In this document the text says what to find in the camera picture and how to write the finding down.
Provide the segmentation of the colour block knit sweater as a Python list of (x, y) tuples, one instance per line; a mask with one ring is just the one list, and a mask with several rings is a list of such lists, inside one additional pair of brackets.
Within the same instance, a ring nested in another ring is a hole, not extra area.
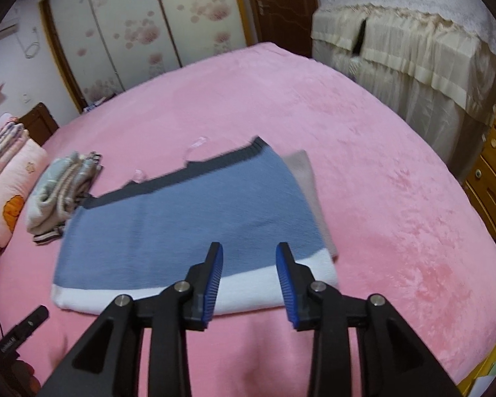
[(287, 243), (315, 278), (336, 284), (336, 246), (304, 151), (280, 156), (261, 138), (173, 173), (88, 197), (66, 226), (56, 306), (101, 313), (118, 295), (155, 296), (204, 260), (224, 263), (219, 315), (281, 306), (276, 250)]

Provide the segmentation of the folded grey knit clothes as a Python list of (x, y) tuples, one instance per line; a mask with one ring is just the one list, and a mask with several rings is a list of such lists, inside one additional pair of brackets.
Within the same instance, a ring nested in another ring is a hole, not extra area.
[(44, 171), (26, 204), (25, 224), (35, 245), (60, 239), (66, 223), (87, 198), (103, 169), (102, 155), (73, 152)]

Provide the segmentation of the pink clothes hanger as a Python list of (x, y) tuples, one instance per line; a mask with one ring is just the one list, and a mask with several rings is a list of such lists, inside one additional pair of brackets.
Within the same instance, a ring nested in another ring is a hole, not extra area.
[[(187, 149), (184, 151), (184, 166), (187, 166), (190, 163), (190, 156), (191, 154), (204, 144), (206, 144), (209, 141), (209, 138), (207, 136), (200, 136), (196, 141), (194, 141), (191, 145), (187, 147)], [(134, 174), (132, 178), (130, 179), (129, 183), (130, 184), (140, 184), (148, 180), (147, 173), (141, 169), (136, 169), (134, 171)]]

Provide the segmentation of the yellow object under bed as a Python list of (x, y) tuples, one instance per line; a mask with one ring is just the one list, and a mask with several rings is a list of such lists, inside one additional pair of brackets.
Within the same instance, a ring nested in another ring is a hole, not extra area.
[(480, 397), (487, 391), (495, 379), (496, 346), (494, 346), (489, 355), (458, 384), (458, 389), (464, 397)]

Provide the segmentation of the folded pink quilt stack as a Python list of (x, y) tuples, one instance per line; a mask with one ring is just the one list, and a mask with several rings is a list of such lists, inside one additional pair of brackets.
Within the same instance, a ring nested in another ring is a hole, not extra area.
[(46, 150), (37, 144), (15, 116), (0, 116), (0, 247), (10, 241), (22, 209), (38, 178), (49, 164)]

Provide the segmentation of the dark wooden headboard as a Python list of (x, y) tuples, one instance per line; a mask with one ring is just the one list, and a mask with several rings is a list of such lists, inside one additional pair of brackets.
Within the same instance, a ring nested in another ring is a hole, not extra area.
[(30, 138), (43, 146), (59, 129), (59, 125), (43, 102), (37, 103), (28, 113), (19, 117)]

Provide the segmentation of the cream lace covered furniture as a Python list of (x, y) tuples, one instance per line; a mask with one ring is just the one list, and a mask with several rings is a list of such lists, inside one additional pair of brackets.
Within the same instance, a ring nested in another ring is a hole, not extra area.
[(311, 37), (315, 60), (467, 176), (496, 116), (496, 19), (482, 0), (324, 0)]

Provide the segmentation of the white air conditioner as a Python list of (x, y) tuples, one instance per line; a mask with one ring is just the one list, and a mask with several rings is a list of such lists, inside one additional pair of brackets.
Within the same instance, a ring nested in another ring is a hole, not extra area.
[(0, 40), (15, 34), (19, 30), (19, 24), (17, 22), (6, 23), (0, 25)]

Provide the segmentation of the floral sliding wardrobe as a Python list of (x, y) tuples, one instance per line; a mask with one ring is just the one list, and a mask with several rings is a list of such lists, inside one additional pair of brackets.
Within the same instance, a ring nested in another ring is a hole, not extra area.
[(42, 0), (40, 9), (78, 110), (252, 42), (242, 0)]

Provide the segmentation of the dark brown wooden door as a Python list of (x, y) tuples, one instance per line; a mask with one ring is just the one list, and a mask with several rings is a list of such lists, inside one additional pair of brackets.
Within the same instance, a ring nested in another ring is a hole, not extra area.
[(312, 15), (318, 0), (250, 0), (257, 38), (296, 55), (312, 56)]

